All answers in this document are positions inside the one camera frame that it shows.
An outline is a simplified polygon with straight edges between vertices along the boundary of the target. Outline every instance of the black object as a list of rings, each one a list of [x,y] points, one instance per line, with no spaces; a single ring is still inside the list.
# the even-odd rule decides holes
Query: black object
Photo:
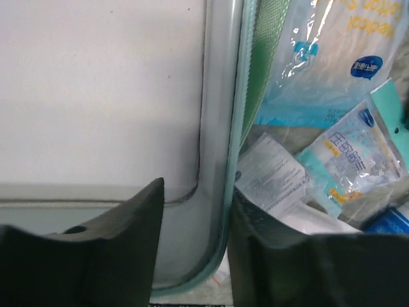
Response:
[[[235,307],[409,306],[409,236],[307,236],[235,196],[228,256]]]
[[[164,181],[62,234],[0,226],[0,306],[147,307]]]

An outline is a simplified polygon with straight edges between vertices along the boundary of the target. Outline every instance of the green fabric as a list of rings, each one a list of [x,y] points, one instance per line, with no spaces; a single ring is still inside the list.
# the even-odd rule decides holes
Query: green fabric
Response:
[[[257,115],[290,0],[260,0],[240,147]]]

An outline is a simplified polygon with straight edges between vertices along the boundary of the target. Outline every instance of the blue and white package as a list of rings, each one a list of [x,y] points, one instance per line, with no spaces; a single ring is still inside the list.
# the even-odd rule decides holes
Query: blue and white package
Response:
[[[366,233],[409,233],[409,202],[391,208],[364,230]]]
[[[389,80],[297,156],[313,182],[308,194],[330,215],[338,217],[347,201],[408,174],[403,114]]]
[[[389,75],[408,0],[292,0],[255,123],[327,129]]]

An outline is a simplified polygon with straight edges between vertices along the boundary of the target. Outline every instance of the white panel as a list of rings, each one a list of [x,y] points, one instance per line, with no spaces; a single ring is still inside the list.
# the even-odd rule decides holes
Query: white panel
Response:
[[[164,177],[167,189],[189,190],[204,7],[202,0],[2,0],[0,185],[70,191]],[[8,197],[19,197],[14,191]]]

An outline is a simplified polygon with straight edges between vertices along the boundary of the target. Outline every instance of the blue oval label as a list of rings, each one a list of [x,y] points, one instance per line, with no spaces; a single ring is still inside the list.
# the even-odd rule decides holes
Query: blue oval label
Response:
[[[364,56],[354,62],[351,67],[351,75],[371,80],[381,69],[382,65],[383,60],[379,56]]]
[[[241,171],[237,171],[237,172],[236,172],[235,181],[239,180],[241,176],[242,176],[242,172],[241,172]]]
[[[361,112],[359,112],[359,116],[362,118],[364,123],[366,123],[371,128],[375,126],[375,120],[368,109],[361,110]]]

